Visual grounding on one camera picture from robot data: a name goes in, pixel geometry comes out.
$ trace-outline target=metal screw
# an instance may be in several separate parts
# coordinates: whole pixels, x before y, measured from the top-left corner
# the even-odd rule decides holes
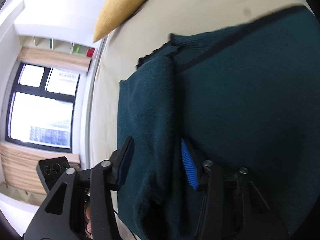
[[[240,172],[241,174],[247,174],[249,171],[248,171],[247,168],[241,167],[241,168],[239,169],[239,172]]]
[[[213,165],[213,162],[212,161],[204,161],[203,165],[206,167],[211,167]]]
[[[66,171],[66,173],[68,175],[74,174],[75,172],[76,172],[76,169],[74,169],[74,168],[67,169],[67,171]]]
[[[103,161],[102,163],[101,163],[101,166],[102,167],[108,167],[108,166],[110,166],[111,165],[111,162],[110,161]]]

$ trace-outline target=black cable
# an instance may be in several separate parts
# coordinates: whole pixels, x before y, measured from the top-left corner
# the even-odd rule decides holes
[[[129,231],[131,232],[131,234],[133,235],[133,237],[134,237],[134,239],[136,239],[137,240],[137,238],[136,238],[136,236],[134,235],[134,233],[129,229]]]

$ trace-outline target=camera lens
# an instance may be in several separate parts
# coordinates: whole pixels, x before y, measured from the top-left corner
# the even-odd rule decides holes
[[[70,167],[69,167],[68,163],[63,163],[63,164],[62,164],[62,168],[64,168],[65,170],[67,170],[67,169],[69,169]]]
[[[61,172],[61,167],[58,163],[55,163],[54,165],[52,165],[52,169],[54,170],[55,173]]]
[[[50,175],[51,174],[51,169],[48,166],[45,166],[44,167],[44,173],[47,174],[47,175]]]

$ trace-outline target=beige bed sheet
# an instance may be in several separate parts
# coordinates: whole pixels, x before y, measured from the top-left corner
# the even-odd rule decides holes
[[[161,47],[170,33],[211,32],[294,4],[308,6],[305,0],[147,0],[108,36],[101,56],[92,102],[91,166],[108,159],[117,148],[119,81],[135,71],[138,58]],[[120,234],[124,239],[132,238],[123,226]]]

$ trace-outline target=dark green knit garment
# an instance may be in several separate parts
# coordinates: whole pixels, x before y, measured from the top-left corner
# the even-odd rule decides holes
[[[135,153],[118,192],[143,240],[193,239],[203,194],[188,185],[179,140],[247,167],[292,234],[320,195],[320,26],[305,7],[190,37],[171,35],[120,82],[118,147]]]

